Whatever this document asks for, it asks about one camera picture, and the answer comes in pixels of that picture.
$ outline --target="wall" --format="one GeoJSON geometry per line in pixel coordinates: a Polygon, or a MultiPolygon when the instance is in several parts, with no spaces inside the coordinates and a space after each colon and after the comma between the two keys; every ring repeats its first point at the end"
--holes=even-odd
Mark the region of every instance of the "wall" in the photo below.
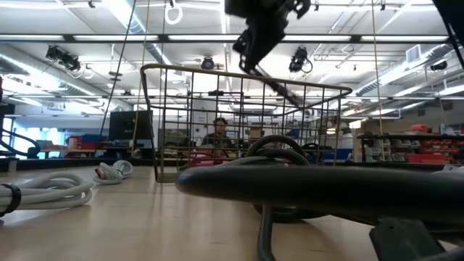
{"type": "MultiPolygon", "coordinates": [[[[442,123],[455,125],[464,123],[464,101],[454,101],[453,110],[443,112],[441,107],[425,108],[426,115],[419,117],[418,109],[411,109],[403,112],[401,120],[384,120],[382,128],[384,133],[403,133],[410,131],[411,125],[425,124],[433,129],[433,132],[439,132],[439,126],[442,123]]],[[[379,133],[380,127],[378,120],[371,120],[363,125],[364,131],[379,133]]]]}

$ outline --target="person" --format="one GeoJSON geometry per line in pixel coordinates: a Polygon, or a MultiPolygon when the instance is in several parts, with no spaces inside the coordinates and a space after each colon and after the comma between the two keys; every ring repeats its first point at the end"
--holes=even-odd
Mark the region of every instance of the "person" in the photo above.
{"type": "Polygon", "coordinates": [[[219,117],[214,120],[215,132],[209,133],[203,138],[202,145],[213,145],[215,148],[231,148],[232,140],[225,134],[227,128],[227,120],[219,117]]]}

